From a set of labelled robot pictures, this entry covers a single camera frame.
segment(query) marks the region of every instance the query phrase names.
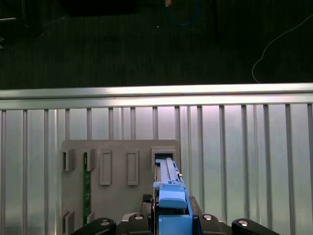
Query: gray plastic slot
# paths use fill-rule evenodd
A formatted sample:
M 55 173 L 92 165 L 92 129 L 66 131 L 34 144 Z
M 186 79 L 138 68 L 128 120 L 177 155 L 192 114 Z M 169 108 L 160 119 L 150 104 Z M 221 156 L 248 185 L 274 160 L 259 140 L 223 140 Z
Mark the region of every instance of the gray plastic slot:
M 138 175 L 139 175 L 138 156 L 139 156 L 139 150 L 137 149 L 127 152 L 127 169 L 128 169 L 127 184 L 128 185 L 138 185 L 139 183 L 138 181 Z
M 166 155 L 166 157 L 171 157 L 176 163 L 177 155 L 174 146 L 160 146 L 160 147 L 152 147 L 151 150 L 151 172 L 155 171 L 155 162 L 156 155 Z
M 62 158 L 62 170 L 71 171 L 75 169 L 75 150 L 74 149 L 64 149 L 61 150 Z
M 100 185 L 112 182 L 112 151 L 103 150 L 100 156 Z
M 74 232 L 74 212 L 68 211 L 62 217 L 62 235 L 71 235 Z

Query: metal wall panel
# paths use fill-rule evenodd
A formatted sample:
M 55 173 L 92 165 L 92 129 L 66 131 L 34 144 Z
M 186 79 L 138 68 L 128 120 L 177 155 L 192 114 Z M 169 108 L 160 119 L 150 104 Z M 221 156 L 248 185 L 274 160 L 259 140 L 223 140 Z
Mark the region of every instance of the metal wall panel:
M 44 110 L 27 112 L 27 234 L 45 233 Z
M 65 139 L 88 138 L 179 140 L 180 170 L 204 212 L 228 224 L 247 217 L 282 235 L 313 234 L 311 90 L 198 89 L 0 103 L 2 233 L 56 235 L 58 152 Z
M 22 234 L 23 213 L 23 111 L 6 112 L 5 233 Z
M 285 105 L 270 105 L 269 146 L 272 198 L 272 225 L 280 234 L 290 234 L 288 150 Z

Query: rectangular slot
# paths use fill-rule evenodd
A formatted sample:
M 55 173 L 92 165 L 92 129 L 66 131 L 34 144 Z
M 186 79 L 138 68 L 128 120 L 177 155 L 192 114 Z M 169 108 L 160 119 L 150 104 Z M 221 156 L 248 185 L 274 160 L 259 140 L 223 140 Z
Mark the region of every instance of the rectangular slot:
M 102 151 L 100 157 L 100 185 L 110 185 L 112 177 L 112 152 Z
M 128 185 L 138 185 L 138 150 L 127 153 Z
M 151 172 L 155 171 L 156 159 L 171 158 L 177 163 L 176 150 L 174 146 L 158 146 L 152 147 L 151 150 Z
M 67 165 L 67 154 L 65 152 L 62 153 L 62 161 L 63 161 L 63 170 L 66 170 Z
M 71 171 L 75 169 L 75 150 L 61 150 L 62 170 Z
M 173 154 L 172 153 L 156 153 L 155 154 L 155 159 L 167 159 L 167 158 L 173 159 Z

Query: gray panel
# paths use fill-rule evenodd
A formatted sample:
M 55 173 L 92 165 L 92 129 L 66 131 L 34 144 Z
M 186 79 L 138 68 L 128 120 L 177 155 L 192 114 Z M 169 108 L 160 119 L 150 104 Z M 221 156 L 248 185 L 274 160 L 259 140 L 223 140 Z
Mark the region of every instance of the gray panel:
M 308 106 L 291 105 L 291 136 L 296 234 L 313 234 Z
M 70 139 L 86 140 L 87 139 L 87 110 L 71 109 L 70 110 Z
M 246 107 L 246 139 L 247 139 L 247 168 L 248 168 L 248 196 L 249 218 L 258 221 L 258 181 L 257 181 L 257 138 L 256 138 L 256 107 Z
M 123 108 L 122 112 L 123 139 L 130 140 L 132 138 L 131 109 Z
M 136 139 L 153 140 L 152 107 L 136 108 Z
M 44 111 L 27 112 L 27 226 L 45 232 Z
M 202 107 L 204 211 L 222 215 L 222 171 L 219 106 Z
M 48 111 L 48 234 L 56 234 L 56 217 L 58 203 L 58 112 L 57 110 Z
M 154 174 L 151 172 L 151 151 L 154 146 L 174 148 L 179 156 L 179 143 L 176 140 L 127 140 L 127 141 L 65 141 L 64 149 L 75 149 L 77 167 L 71 172 L 62 172 L 62 212 L 73 211 L 75 229 L 81 226 L 82 218 L 82 156 L 86 147 L 98 151 L 98 166 L 91 171 L 91 210 L 95 218 L 108 216 L 117 223 L 123 215 L 140 211 L 141 197 L 144 193 L 152 193 Z M 138 185 L 128 185 L 128 152 L 139 150 L 138 158 L 130 157 L 132 162 L 131 181 Z M 100 185 L 100 158 L 103 150 L 112 151 L 112 181 L 110 185 Z
M 184 182 L 190 194 L 190 152 L 189 152 L 189 109 L 181 106 L 180 112 L 180 172 L 184 175 Z
M 245 217 L 244 149 L 241 106 L 225 106 L 227 222 Z
M 159 140 L 175 139 L 175 107 L 158 107 L 157 124 Z
M 91 110 L 91 129 L 93 140 L 109 139 L 109 109 Z
M 5 227 L 15 230 L 6 235 L 22 234 L 22 146 L 23 112 L 6 112 Z
M 257 222 L 263 226 L 268 225 L 268 199 L 267 199 L 267 162 L 265 143 L 265 123 L 263 105 L 255 106 L 255 141 L 257 144 Z
M 113 139 L 123 139 L 122 108 L 113 108 Z
M 201 113 L 197 106 L 190 108 L 190 194 L 193 195 L 200 208 L 203 210 L 203 155 L 202 155 L 202 131 Z
M 273 229 L 290 234 L 288 156 L 285 105 L 269 105 L 269 143 Z

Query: black mount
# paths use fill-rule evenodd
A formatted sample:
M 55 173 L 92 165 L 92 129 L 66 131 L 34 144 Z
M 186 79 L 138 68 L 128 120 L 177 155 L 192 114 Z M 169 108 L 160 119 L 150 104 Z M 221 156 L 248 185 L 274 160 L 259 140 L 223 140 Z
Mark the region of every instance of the black mount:
M 231 227 L 219 222 L 211 214 L 203 214 L 194 197 L 190 197 L 193 210 L 193 235 L 279 235 L 272 230 L 250 220 L 236 219 Z M 129 217 L 116 225 L 115 221 L 108 218 L 99 218 L 87 224 L 72 235 L 152 235 L 151 215 L 146 214 L 151 208 L 151 201 L 144 195 L 141 213 Z

